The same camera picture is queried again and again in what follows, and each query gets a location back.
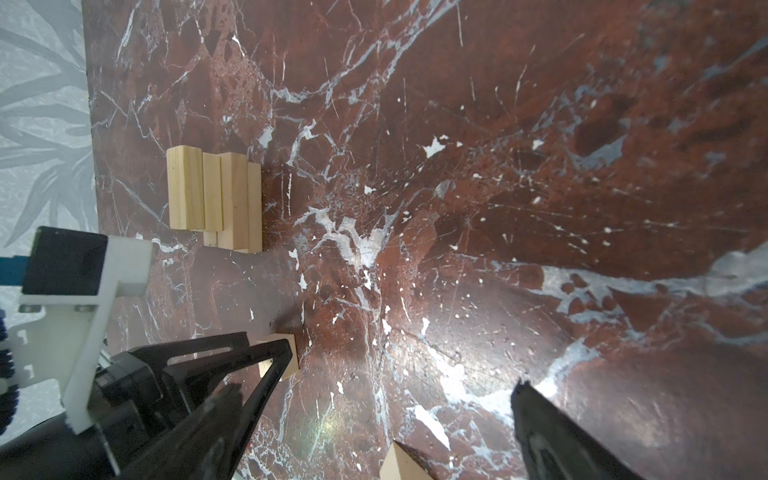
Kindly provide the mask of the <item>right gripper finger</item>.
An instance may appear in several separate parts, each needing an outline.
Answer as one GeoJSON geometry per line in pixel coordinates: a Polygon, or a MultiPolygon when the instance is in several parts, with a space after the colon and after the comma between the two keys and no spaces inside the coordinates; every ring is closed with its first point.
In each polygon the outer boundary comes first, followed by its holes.
{"type": "Polygon", "coordinates": [[[530,382],[517,383],[511,409],[530,479],[641,479],[530,382]]]}

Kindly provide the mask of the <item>small wood cube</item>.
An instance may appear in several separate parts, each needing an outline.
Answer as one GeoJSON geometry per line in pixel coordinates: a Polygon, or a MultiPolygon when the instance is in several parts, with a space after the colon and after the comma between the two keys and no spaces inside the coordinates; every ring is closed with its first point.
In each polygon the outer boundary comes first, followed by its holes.
{"type": "Polygon", "coordinates": [[[290,333],[273,333],[270,334],[264,338],[261,338],[257,341],[257,344],[266,344],[270,342],[275,342],[279,340],[285,340],[289,347],[291,355],[290,357],[280,357],[280,358],[273,358],[268,360],[263,360],[258,363],[258,369],[259,374],[261,378],[264,378],[270,368],[273,366],[274,361],[278,360],[279,365],[282,368],[282,375],[280,377],[280,381],[286,381],[292,376],[294,376],[296,373],[299,372],[299,362],[297,359],[297,346],[296,346],[296,339],[294,334],[290,333]]]}
{"type": "Polygon", "coordinates": [[[393,442],[379,470],[381,480],[432,480],[427,470],[393,442]]]}

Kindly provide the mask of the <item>wood block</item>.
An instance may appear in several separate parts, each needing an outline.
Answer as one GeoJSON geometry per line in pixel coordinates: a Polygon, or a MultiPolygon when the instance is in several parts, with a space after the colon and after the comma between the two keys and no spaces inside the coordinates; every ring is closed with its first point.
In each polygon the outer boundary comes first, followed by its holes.
{"type": "Polygon", "coordinates": [[[262,166],[244,154],[204,153],[203,244],[238,253],[263,251],[262,166]]]}
{"type": "Polygon", "coordinates": [[[205,227],[203,156],[197,147],[175,146],[166,152],[170,228],[205,227]]]}

